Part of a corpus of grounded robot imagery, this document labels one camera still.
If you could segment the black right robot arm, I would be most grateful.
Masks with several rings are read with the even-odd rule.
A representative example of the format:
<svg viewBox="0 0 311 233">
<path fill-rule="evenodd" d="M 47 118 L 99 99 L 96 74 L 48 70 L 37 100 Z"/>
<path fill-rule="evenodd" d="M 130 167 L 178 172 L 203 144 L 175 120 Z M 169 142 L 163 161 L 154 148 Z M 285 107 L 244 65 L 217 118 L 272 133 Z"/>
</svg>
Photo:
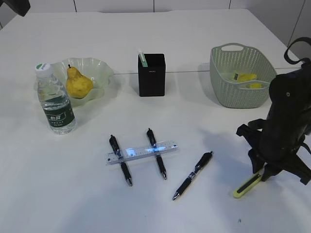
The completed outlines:
<svg viewBox="0 0 311 233">
<path fill-rule="evenodd" d="M 267 118 L 241 125 L 236 134 L 251 147 L 248 156 L 253 173 L 264 170 L 261 181 L 285 170 L 307 185 L 311 170 L 297 152 L 300 147 L 310 151 L 304 140 L 311 133 L 311 60 L 294 61 L 287 51 L 284 59 L 292 65 L 301 63 L 301 68 L 276 75 L 269 85 L 272 104 Z"/>
</svg>

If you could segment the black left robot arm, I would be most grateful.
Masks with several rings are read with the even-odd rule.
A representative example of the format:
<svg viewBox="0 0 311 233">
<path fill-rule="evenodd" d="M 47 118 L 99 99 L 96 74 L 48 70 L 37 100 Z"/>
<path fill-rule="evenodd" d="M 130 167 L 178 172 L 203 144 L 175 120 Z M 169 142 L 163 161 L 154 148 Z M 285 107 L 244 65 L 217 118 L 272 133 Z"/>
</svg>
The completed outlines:
<svg viewBox="0 0 311 233">
<path fill-rule="evenodd" d="M 24 17 L 31 8 L 29 0 L 0 0 L 0 5 L 3 3 L 22 17 Z"/>
</svg>

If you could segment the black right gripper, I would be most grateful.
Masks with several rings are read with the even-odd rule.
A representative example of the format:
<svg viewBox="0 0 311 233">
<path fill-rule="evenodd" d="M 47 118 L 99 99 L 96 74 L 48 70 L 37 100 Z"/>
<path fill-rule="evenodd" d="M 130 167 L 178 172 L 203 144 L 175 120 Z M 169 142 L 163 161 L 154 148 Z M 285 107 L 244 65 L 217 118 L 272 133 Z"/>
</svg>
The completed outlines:
<svg viewBox="0 0 311 233">
<path fill-rule="evenodd" d="M 273 134 L 265 131 L 267 124 L 268 120 L 256 119 L 250 121 L 248 125 L 241 125 L 236 132 L 251 146 L 248 156 L 252 163 L 253 174 L 263 168 L 261 181 L 265 182 L 285 170 L 299 177 L 300 182 L 307 185 L 311 181 L 311 169 L 297 155 L 300 147 L 304 147 L 308 152 L 311 151 L 304 142 L 305 131 L 287 139 L 281 138 L 284 133 L 275 131 L 276 138 L 273 138 Z"/>
</svg>

